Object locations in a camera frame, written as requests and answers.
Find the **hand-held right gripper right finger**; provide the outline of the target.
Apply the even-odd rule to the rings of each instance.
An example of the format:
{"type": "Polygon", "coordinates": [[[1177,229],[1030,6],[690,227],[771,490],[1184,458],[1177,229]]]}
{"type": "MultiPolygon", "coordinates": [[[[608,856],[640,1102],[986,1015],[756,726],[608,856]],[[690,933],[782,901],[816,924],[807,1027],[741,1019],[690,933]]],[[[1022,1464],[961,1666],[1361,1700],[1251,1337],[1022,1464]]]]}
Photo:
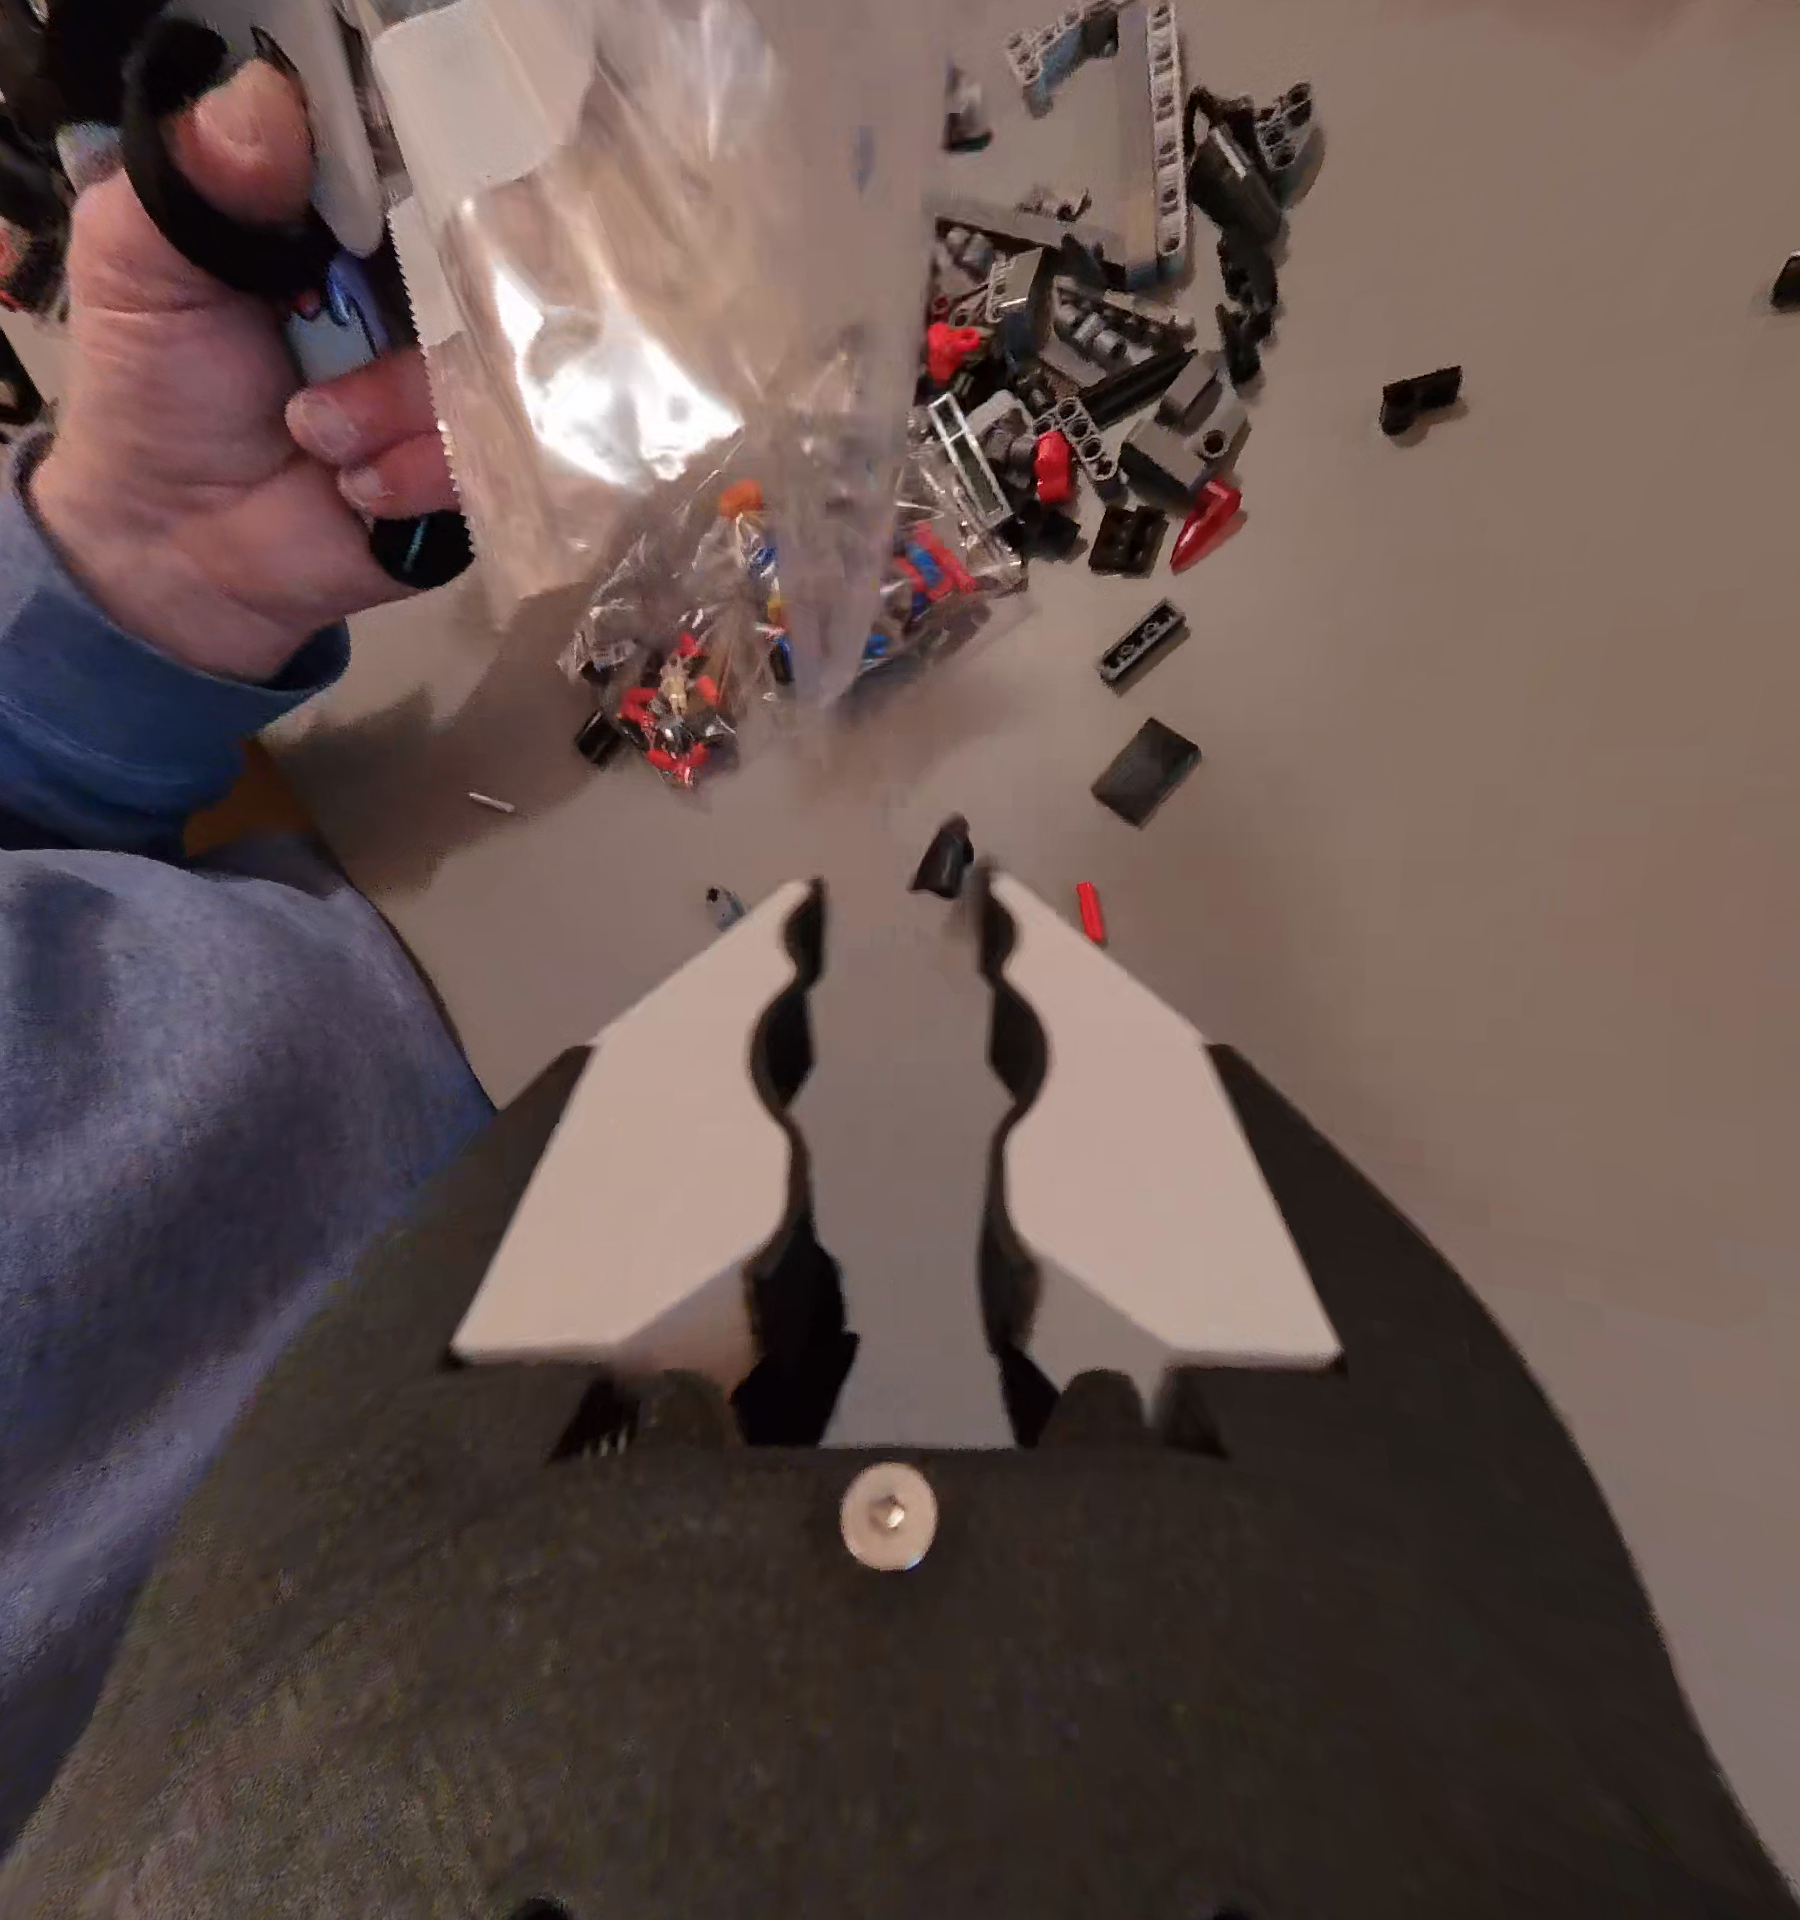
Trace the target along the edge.
{"type": "Polygon", "coordinates": [[[1036,1445],[1089,1373],[1152,1423],[1194,1372],[1335,1369],[1343,1342],[1199,1027],[1001,869],[977,966],[1008,1092],[977,1289],[1012,1441],[1036,1445]]]}

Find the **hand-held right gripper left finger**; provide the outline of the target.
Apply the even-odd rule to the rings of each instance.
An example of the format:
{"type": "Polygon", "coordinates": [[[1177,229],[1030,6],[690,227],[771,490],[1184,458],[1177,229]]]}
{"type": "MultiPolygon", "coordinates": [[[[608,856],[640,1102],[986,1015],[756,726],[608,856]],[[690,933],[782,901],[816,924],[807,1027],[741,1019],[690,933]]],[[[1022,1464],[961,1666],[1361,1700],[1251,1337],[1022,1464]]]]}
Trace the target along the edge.
{"type": "Polygon", "coordinates": [[[826,924],[790,879],[586,1044],[456,1362],[694,1373],[749,1443],[821,1441],[857,1351],[792,1115],[826,924]]]}

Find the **large clear plastic bag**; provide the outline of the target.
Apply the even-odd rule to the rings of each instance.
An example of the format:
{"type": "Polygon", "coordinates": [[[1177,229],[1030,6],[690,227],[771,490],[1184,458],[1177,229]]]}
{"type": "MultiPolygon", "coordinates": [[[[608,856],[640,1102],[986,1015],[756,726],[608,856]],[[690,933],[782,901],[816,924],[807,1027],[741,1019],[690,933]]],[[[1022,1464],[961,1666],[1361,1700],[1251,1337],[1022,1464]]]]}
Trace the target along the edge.
{"type": "Polygon", "coordinates": [[[498,628],[609,651],[763,490],[798,696],[877,609],[950,4],[364,4],[400,262],[498,628]]]}

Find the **small bag of red pieces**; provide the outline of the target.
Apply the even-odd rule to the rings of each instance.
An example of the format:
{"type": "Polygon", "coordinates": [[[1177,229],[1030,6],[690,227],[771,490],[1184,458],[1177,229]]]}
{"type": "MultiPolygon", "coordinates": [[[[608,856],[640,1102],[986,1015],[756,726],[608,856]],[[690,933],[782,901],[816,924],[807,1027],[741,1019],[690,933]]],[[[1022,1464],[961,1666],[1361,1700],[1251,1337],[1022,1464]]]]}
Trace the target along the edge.
{"type": "Polygon", "coordinates": [[[675,790],[730,765],[757,702],[792,691],[778,542],[765,513],[714,515],[697,533],[640,533],[602,573],[555,656],[614,713],[636,755],[675,790]]]}

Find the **pile of lego pieces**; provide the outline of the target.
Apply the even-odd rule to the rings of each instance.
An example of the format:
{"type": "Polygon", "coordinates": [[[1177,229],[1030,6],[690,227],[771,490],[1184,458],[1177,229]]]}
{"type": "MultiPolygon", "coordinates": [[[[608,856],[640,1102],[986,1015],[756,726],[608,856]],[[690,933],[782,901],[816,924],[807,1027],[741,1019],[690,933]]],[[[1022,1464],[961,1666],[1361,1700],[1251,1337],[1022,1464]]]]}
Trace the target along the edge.
{"type": "Polygon", "coordinates": [[[1111,191],[938,200],[912,427],[1026,562],[1066,560],[1098,506],[1089,567],[1141,578],[1248,431],[1287,218],[1324,152],[1315,90],[1189,80],[1175,4],[1073,4],[1004,57],[1031,117],[1109,64],[1111,191]]]}

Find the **person's left forearm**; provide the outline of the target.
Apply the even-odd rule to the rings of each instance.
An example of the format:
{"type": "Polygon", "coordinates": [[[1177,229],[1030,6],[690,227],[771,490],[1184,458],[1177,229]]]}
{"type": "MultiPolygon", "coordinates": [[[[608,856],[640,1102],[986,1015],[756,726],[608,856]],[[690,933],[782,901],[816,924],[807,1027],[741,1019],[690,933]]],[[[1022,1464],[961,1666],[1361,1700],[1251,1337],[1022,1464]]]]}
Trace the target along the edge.
{"type": "Polygon", "coordinates": [[[350,630],[319,628],[248,683],[121,628],[31,504],[50,443],[22,436],[0,477],[0,846],[167,856],[240,783],[248,743],[339,679],[350,630]]]}

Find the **black lego tile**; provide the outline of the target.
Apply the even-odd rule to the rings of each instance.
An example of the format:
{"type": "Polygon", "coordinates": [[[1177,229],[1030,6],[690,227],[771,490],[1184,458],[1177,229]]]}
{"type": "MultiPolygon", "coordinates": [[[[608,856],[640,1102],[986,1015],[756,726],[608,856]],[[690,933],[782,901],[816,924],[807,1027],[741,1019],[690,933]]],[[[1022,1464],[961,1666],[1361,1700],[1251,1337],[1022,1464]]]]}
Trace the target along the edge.
{"type": "Polygon", "coordinates": [[[1195,740],[1149,715],[1092,780],[1089,795],[1130,828],[1144,828],[1202,764],[1195,740]]]}

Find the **black lego plate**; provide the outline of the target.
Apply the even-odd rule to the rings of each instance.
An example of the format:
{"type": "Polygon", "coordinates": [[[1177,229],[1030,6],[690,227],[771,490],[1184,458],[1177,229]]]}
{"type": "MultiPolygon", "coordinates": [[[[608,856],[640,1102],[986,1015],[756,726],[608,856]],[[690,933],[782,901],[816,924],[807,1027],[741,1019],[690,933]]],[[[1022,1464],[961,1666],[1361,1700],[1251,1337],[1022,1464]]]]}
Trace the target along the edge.
{"type": "Polygon", "coordinates": [[[1161,598],[1101,651],[1096,661],[1101,685],[1109,691],[1128,687],[1169,654],[1185,634],[1185,612],[1171,599],[1161,598]]]}

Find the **red curved lego piece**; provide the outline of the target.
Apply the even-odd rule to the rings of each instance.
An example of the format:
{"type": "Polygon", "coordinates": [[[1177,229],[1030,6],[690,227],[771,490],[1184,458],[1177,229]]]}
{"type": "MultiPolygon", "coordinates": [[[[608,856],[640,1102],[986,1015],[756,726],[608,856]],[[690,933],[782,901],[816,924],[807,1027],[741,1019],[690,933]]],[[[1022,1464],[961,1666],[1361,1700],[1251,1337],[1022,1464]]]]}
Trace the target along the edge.
{"type": "Polygon", "coordinates": [[[1244,493],[1231,480],[1213,476],[1205,482],[1173,538],[1168,556],[1169,573],[1185,573],[1225,542],[1241,515],[1241,508],[1244,493]]]}

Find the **person's left hand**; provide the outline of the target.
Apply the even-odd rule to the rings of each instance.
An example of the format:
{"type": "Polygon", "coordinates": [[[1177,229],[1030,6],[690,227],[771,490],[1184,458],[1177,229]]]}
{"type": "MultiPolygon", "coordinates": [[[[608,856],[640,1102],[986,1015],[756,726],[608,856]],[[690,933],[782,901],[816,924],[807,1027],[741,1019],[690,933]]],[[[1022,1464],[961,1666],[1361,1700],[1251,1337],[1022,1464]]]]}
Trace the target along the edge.
{"type": "Polygon", "coordinates": [[[407,596],[367,525],[457,506],[416,348],[306,384],[277,306],[175,252],[124,170],[80,191],[66,268],[62,396],[26,490],[115,625],[264,683],[407,596]]]}

